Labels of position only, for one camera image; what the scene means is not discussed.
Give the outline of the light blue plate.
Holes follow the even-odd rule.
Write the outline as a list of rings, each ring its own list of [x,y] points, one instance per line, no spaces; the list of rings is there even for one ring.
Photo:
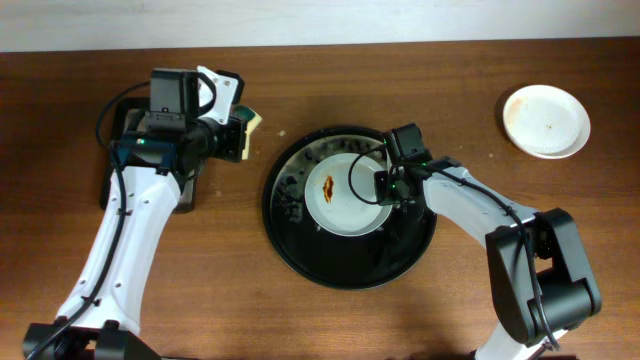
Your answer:
[[[324,230],[344,237],[366,235],[389,217],[391,205],[371,205],[376,200],[374,175],[384,167],[356,153],[332,155],[317,164],[309,174],[304,199],[313,220]]]

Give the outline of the green and yellow sponge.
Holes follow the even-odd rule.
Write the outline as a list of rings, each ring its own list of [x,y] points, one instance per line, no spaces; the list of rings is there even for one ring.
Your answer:
[[[245,145],[242,151],[242,160],[247,160],[250,154],[250,138],[254,130],[258,127],[258,125],[262,121],[262,117],[255,112],[253,109],[244,106],[238,105],[235,107],[234,114],[240,120],[243,120],[246,125],[245,133]]]

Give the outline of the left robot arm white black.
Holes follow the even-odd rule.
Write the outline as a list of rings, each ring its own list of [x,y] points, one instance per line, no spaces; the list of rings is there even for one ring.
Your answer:
[[[51,324],[33,323],[28,359],[156,359],[139,337],[142,299],[159,239],[181,201],[190,202],[210,157],[247,159],[261,118],[236,107],[224,124],[137,111],[109,146],[113,165],[104,217],[80,278]]]

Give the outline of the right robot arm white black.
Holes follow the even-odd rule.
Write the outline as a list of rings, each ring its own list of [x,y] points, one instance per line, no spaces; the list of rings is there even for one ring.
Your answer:
[[[384,205],[415,203],[441,215],[486,251],[498,318],[476,359],[538,359],[602,309],[573,217],[509,200],[450,158],[405,162],[374,175]]]

